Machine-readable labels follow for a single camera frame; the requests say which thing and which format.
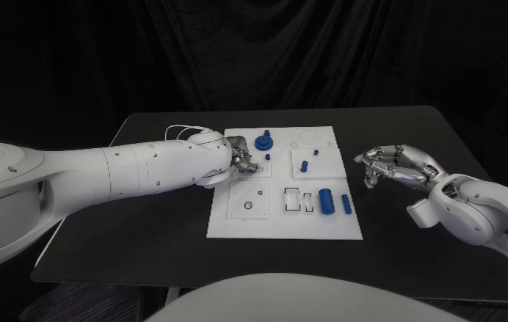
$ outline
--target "black table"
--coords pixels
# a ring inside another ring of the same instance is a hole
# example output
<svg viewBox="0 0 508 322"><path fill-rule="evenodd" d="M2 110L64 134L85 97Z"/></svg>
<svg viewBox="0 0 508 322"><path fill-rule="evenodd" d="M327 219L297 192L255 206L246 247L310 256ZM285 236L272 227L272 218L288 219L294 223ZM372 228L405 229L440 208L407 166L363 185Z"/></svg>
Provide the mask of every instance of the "black table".
<svg viewBox="0 0 508 322"><path fill-rule="evenodd" d="M171 124L202 125L219 132L331 125L363 240L206 238L212 190L190 186L72 214L33 270L34 281L193 288L243 274L290 272L344 279L411 297L508 301L508 259L464 244L440 224L418 229L405 207L424 195L389 180L368 191L365 167L352 161L373 146L409 144L448 172L487 180L435 109L132 114L112 145L161 140Z"/></svg>

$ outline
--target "table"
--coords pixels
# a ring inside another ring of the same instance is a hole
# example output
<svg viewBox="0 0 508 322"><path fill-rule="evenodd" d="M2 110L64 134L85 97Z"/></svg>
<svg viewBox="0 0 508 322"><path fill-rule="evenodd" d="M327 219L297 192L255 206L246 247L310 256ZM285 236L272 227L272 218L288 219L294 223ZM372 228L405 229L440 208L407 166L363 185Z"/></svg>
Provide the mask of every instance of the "table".
<svg viewBox="0 0 508 322"><path fill-rule="evenodd" d="M405 207L424 195L391 180L366 190L365 169L352 161L373 146L409 144L431 154L448 172L489 180L435 109L132 114L112 145L161 140L171 124L202 125L219 132L330 125L363 240L206 238L212 190L190 186L72 214L33 270L34 281L196 288L239 275L287 272L344 279L409 297L508 301L506 258L464 244L440 224L418 229Z"/></svg>

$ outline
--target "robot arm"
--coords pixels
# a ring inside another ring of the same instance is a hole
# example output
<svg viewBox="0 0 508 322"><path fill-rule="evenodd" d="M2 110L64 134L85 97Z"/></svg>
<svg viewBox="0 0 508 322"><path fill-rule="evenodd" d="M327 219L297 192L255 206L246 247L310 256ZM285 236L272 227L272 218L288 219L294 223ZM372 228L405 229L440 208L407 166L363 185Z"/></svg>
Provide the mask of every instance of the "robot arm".
<svg viewBox="0 0 508 322"><path fill-rule="evenodd" d="M0 144L0 262L82 208L191 184L212 188L230 165L255 171L249 157L243 137L215 131L60 152Z"/></svg>
<svg viewBox="0 0 508 322"><path fill-rule="evenodd" d="M448 175L435 160L417 148L381 146L355 157L366 164L365 184L375 187L379 176L392 178L428 197L407 207L420 228L438 222L471 245L484 245L508 256L508 188L466 175Z"/></svg>

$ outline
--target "blue object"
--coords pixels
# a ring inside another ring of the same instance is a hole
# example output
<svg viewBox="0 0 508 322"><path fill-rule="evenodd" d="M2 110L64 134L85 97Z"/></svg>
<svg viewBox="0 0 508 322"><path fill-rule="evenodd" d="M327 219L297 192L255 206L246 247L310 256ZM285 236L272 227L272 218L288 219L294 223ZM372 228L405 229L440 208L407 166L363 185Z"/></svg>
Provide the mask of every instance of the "blue object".
<svg viewBox="0 0 508 322"><path fill-rule="evenodd" d="M334 213L333 199L331 199L331 191L330 189L318 190L318 202L320 202L320 212L321 214Z"/></svg>
<svg viewBox="0 0 508 322"><path fill-rule="evenodd" d="M271 137L265 135L268 130L265 130L264 132L264 135L258 136L255 138L255 142L254 142L254 145L255 145L255 148L259 150L259 151L265 151L265 150L269 150L271 149L271 146L272 146L272 140L271 140Z"/></svg>
<svg viewBox="0 0 508 322"><path fill-rule="evenodd" d="M349 199L347 199L346 195L342 195L342 203L343 203L343 210L346 211L346 214L352 214L350 206L349 206Z"/></svg>

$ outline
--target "robotic hand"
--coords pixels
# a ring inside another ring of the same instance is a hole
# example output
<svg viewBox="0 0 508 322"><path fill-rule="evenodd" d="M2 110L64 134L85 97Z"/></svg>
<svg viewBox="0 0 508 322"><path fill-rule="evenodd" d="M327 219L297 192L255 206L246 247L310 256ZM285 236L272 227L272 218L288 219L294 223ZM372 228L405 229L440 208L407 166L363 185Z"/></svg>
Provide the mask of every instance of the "robotic hand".
<svg viewBox="0 0 508 322"><path fill-rule="evenodd" d="M228 168L255 171L242 136L209 129L184 140L46 152L0 144L0 262L70 213L191 184L212 188Z"/></svg>
<svg viewBox="0 0 508 322"><path fill-rule="evenodd" d="M420 228L441 222L466 243L483 245L508 257L508 188L467 175L448 175L435 160L417 148L381 146L355 157L366 164L365 185L379 176L391 178L428 197L407 207Z"/></svg>

